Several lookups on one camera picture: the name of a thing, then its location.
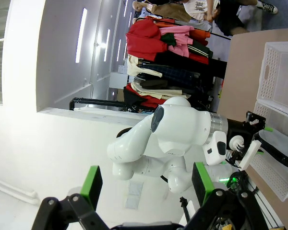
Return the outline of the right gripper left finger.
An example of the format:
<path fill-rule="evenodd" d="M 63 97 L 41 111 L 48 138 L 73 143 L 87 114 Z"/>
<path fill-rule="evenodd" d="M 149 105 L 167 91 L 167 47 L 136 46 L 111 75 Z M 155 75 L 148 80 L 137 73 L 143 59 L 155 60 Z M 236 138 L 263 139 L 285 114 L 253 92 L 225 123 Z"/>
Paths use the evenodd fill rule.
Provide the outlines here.
<path fill-rule="evenodd" d="M 91 166 L 81 191 L 59 201 L 55 197 L 42 200 L 33 230 L 66 230 L 71 223 L 79 223 L 84 230 L 108 230 L 96 208 L 102 188 L 99 166 Z"/>

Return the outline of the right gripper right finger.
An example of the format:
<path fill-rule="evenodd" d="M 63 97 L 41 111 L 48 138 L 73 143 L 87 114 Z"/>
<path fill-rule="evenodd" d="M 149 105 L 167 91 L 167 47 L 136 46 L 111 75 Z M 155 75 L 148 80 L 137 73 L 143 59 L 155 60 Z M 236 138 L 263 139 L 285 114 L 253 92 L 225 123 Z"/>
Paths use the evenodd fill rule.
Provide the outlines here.
<path fill-rule="evenodd" d="M 231 224 L 234 230 L 255 229 L 242 200 L 250 197 L 247 191 L 237 185 L 230 185 L 227 190 L 215 188 L 201 162 L 193 164 L 192 184 L 200 208 L 187 221 L 185 230 L 217 230 L 224 224 Z"/>

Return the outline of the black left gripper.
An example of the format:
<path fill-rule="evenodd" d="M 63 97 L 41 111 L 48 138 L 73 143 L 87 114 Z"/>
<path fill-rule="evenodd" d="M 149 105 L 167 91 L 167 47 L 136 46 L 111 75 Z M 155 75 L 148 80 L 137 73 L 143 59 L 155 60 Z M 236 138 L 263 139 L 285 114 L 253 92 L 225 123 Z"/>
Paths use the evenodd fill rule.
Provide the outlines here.
<path fill-rule="evenodd" d="M 273 131 L 273 128 L 266 126 L 266 118 L 251 111 L 246 112 L 245 122 L 227 119 L 227 144 L 234 136 L 242 136 L 244 144 L 250 144 L 256 132 L 260 130 Z M 263 154 L 263 151 L 258 148 L 242 149 L 241 151 L 233 151 L 230 161 L 235 163 L 239 157 L 242 157 L 237 167 L 248 167 L 255 155 Z"/>

